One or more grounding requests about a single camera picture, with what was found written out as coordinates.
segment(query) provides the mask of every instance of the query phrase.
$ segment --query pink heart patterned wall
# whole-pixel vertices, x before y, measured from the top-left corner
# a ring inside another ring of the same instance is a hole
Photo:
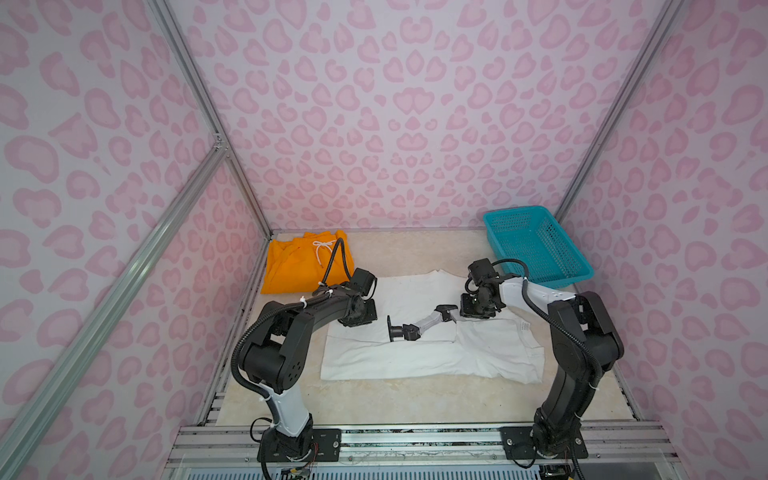
[[[661,0],[171,2],[272,227],[555,209]]]
[[[222,165],[21,479],[157,477],[217,367],[258,228]]]
[[[141,0],[0,8],[2,435],[212,138]]]
[[[768,472],[766,25],[692,2],[565,222],[693,480]]]

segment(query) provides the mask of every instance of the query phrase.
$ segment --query black mounting plate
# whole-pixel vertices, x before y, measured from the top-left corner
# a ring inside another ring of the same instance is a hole
[[[531,444],[531,427],[501,427],[499,431],[502,434],[502,446],[504,447],[504,453],[507,456],[507,460],[530,460],[534,457],[540,458],[535,454],[533,445]],[[579,442],[576,442],[576,458],[587,458],[589,453],[587,452],[587,446],[584,443],[584,437],[581,436],[581,432],[576,437]],[[561,453],[555,458],[565,458],[565,454]]]
[[[315,462],[338,462],[339,450],[341,449],[341,430],[339,429],[313,429],[312,430],[312,442],[317,444],[317,458]],[[288,459],[285,455],[276,452],[277,442],[268,442],[262,444],[259,447],[259,454],[261,449],[266,447],[266,460],[268,462],[280,462],[286,463],[292,460]]]

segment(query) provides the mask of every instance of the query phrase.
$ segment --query marble patterned surface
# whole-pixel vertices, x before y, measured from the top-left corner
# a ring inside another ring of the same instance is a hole
[[[295,234],[282,233],[278,240]],[[416,275],[446,270],[464,276],[474,260],[494,258],[484,230],[360,232],[349,234],[355,265],[379,277]],[[259,295],[250,321],[261,307],[276,300],[294,302],[301,294]],[[429,376],[395,380],[320,380],[320,364],[328,327],[315,332],[306,367],[299,380],[304,404],[316,425],[441,422],[524,422],[547,397],[557,363],[547,324],[537,316],[515,311],[531,322],[536,340],[546,350],[541,384],[523,385],[503,378]],[[217,425],[249,425],[268,415],[266,403],[235,382],[229,382]],[[584,414],[585,419],[632,419],[618,383],[609,372]]]

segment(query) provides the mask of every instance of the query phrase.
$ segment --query diagonal metal beam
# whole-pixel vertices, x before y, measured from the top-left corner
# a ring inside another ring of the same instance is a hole
[[[0,478],[16,478],[38,447],[61,407],[69,400],[114,326],[176,235],[210,179],[222,165],[226,152],[214,148],[197,168],[146,240],[126,266],[107,296],[88,317],[80,332],[61,354],[34,396],[18,413],[0,444]]]
[[[651,27],[645,43],[643,43],[627,74],[627,78],[621,85],[621,89],[616,95],[610,110],[608,110],[608,115],[605,116],[605,120],[603,120],[597,134],[594,136],[594,140],[592,140],[587,149],[584,160],[576,171],[573,180],[571,180],[571,184],[568,185],[565,195],[563,195],[563,201],[560,202],[558,210],[554,213],[554,218],[559,223],[563,223],[565,215],[568,214],[571,205],[576,201],[579,191],[584,186],[584,182],[587,181],[589,172],[592,171],[592,167],[600,159],[605,143],[611,137],[611,134],[614,133],[614,130],[616,130],[622,115],[627,110],[646,73],[648,73],[654,60],[661,53],[675,26],[675,21],[682,16],[680,12],[684,10],[683,6],[686,2],[687,0],[667,0],[661,8],[661,13],[656,18],[653,27]]]
[[[200,74],[200,70],[192,57],[191,50],[187,46],[184,32],[179,26],[174,10],[170,7],[167,0],[147,0],[147,3],[154,13],[166,41],[170,45],[170,50],[173,52],[174,57],[184,73],[184,78],[187,79],[187,83],[190,85],[192,95],[195,97],[195,100],[197,100],[197,104],[200,106],[200,111],[203,113],[203,116],[208,123],[208,127],[216,136],[220,147],[230,153],[227,157],[227,163],[230,164],[235,173],[235,178],[237,179],[240,191],[243,192],[250,209],[253,211],[253,214],[256,215],[264,236],[270,238],[272,236],[270,225],[266,221],[264,212],[261,210],[261,206],[256,198],[256,192],[248,181],[248,177],[243,169],[242,161],[231,147],[227,130],[224,128],[221,117],[216,110],[214,101],[203,80],[203,76]]]

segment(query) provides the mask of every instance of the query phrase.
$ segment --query blue basket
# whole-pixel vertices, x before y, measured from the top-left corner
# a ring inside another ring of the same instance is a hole
[[[496,258],[524,261],[533,283],[562,288],[594,275],[587,259],[544,207],[488,212],[483,215],[483,221]],[[523,273],[522,267],[515,263],[503,263],[502,268],[506,273]]]

